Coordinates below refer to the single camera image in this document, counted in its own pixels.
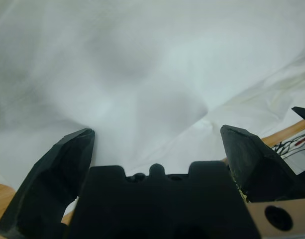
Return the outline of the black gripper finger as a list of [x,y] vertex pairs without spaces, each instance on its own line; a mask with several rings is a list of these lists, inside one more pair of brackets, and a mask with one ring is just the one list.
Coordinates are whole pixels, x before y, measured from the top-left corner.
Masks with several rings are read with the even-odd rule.
[[292,200],[299,197],[295,173],[258,136],[223,125],[220,129],[229,169],[250,202]]
[[66,208],[79,196],[92,160],[95,132],[64,136],[39,159],[0,218],[2,237],[63,237]]

